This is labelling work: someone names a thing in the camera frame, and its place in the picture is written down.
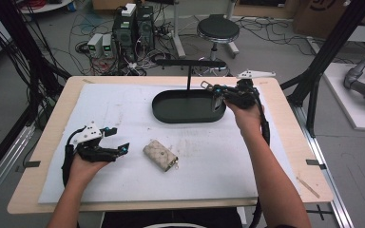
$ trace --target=black stool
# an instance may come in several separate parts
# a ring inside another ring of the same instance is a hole
[[[202,57],[200,60],[219,61],[220,59],[216,58],[218,44],[228,44],[236,40],[239,37],[240,28],[236,23],[225,19],[222,14],[214,14],[198,23],[197,33],[201,38],[213,42],[210,56]],[[226,76],[230,71],[228,67],[195,67],[194,70],[200,76]]]

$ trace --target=electronic equipment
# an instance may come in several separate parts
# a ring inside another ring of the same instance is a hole
[[[127,3],[125,5],[126,9],[121,11],[122,16],[132,16],[136,9],[136,4]]]
[[[103,34],[96,33],[87,43],[92,58],[100,58],[103,54]]]
[[[153,22],[153,7],[141,6],[138,8],[137,21],[139,28],[139,40],[141,47],[146,49],[155,48],[154,40],[154,22]]]
[[[103,53],[105,55],[105,58],[114,57],[114,45],[112,42],[112,34],[103,35]]]
[[[136,62],[137,55],[135,49],[139,49],[139,44],[137,44],[138,25],[136,22],[136,10],[133,10],[131,16],[117,14],[114,19],[112,33],[120,60]]]

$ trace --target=white paper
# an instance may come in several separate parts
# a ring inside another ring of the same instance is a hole
[[[53,155],[39,203],[57,202],[64,187],[62,169],[67,138],[91,121],[99,128],[117,127],[116,135],[100,146],[117,148],[130,143],[129,152],[103,168],[87,187],[83,202],[210,200],[254,198],[258,195],[250,157],[234,114],[226,108],[214,123],[162,123],[151,103],[160,92],[181,85],[85,85]],[[268,105],[271,148],[294,184],[291,166],[281,145]],[[158,140],[179,157],[179,169],[164,173],[143,152]]]

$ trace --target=floor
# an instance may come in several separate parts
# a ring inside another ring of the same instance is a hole
[[[95,32],[106,32],[112,27],[112,14],[96,12],[85,2],[78,11],[68,12],[58,9],[37,15],[41,29],[52,47],[55,58],[66,67],[72,75],[91,74],[88,72],[88,59],[76,53],[74,47],[88,40],[92,27]],[[209,53],[209,42],[198,38],[196,34],[196,17],[180,19],[182,45],[187,59],[198,59]],[[284,83],[302,73],[314,59],[310,46],[294,34],[290,21],[267,21],[251,19],[243,22],[245,28],[240,30],[240,37],[235,42],[240,54],[231,58],[225,47],[220,47],[218,57],[223,59],[231,68],[231,74],[237,75],[244,70],[275,71],[277,80]],[[174,48],[165,44],[175,54]],[[359,43],[346,44],[335,59],[338,63],[357,63],[365,56],[365,47]],[[147,70],[147,75],[186,76],[187,69],[179,67],[154,67]],[[293,89],[286,89],[288,95]],[[18,78],[11,62],[5,54],[0,54],[0,142],[14,125],[27,106],[26,86]],[[353,130],[341,107],[338,105],[332,91],[322,79],[318,93],[316,114],[317,141],[331,174],[335,180],[339,194],[345,203],[354,227],[365,227],[365,131]],[[43,227],[47,224],[50,214],[10,215],[6,208],[11,195],[20,180],[22,173],[16,171],[21,166],[23,158],[32,150],[38,141],[41,130],[37,129],[27,148],[11,168],[0,185],[0,227]],[[328,204],[320,204],[321,210],[329,211]],[[307,209],[316,210],[315,204],[307,205]],[[252,208],[245,208],[247,220],[251,221]],[[310,213],[313,227],[337,227],[332,215]],[[99,227],[100,213],[81,213],[82,227]],[[265,227],[262,220],[259,227]]]

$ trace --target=power supply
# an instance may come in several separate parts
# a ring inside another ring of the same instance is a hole
[[[117,14],[114,19],[112,33],[117,47],[120,60],[128,62],[137,61],[136,49],[139,49],[138,25],[136,22],[136,10],[132,11],[131,16]]]
[[[104,52],[105,58],[114,57],[114,46],[113,46],[111,34],[103,35],[103,52]]]
[[[103,54],[103,34],[96,33],[87,43],[90,56],[92,58],[100,58]]]

